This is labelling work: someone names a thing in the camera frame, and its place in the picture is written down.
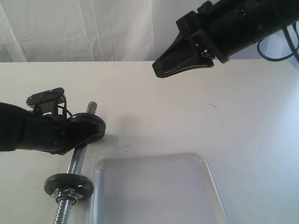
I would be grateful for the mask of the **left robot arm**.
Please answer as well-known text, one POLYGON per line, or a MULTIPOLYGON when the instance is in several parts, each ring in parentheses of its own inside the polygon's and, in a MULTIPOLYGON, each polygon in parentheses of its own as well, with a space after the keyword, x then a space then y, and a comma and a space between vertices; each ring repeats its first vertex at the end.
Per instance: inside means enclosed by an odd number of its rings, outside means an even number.
POLYGON ((103 138, 104 120, 90 113, 68 119, 41 116, 15 105, 0 104, 0 150, 35 150, 64 155, 73 148, 103 138))

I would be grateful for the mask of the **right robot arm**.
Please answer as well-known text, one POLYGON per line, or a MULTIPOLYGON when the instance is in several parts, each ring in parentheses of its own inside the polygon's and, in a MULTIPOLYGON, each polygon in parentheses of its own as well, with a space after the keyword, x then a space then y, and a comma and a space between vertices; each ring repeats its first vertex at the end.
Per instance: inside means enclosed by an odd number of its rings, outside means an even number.
POLYGON ((211 68, 214 59, 229 58, 264 38, 284 31, 297 57, 286 28, 299 21, 297 0, 220 0, 206 1, 197 11, 177 20, 178 36, 152 64, 158 78, 199 68, 211 68))

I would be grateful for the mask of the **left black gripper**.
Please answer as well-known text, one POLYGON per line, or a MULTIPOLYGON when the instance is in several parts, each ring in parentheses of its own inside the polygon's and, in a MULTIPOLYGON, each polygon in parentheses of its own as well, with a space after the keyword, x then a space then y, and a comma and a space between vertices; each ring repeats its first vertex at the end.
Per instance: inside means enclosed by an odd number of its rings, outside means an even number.
POLYGON ((17 112, 18 141, 16 149, 35 150, 63 155, 82 144, 91 144, 104 137, 104 124, 80 123, 38 117, 17 112))

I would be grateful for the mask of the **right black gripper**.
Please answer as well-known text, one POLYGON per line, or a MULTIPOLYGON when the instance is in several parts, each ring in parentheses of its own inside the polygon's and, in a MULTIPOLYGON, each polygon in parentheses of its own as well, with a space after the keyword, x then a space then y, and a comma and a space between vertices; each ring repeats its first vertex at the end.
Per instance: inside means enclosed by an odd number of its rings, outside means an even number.
POLYGON ((269 0, 206 1, 177 21, 179 34, 152 64, 158 78, 214 66, 278 31, 269 0))

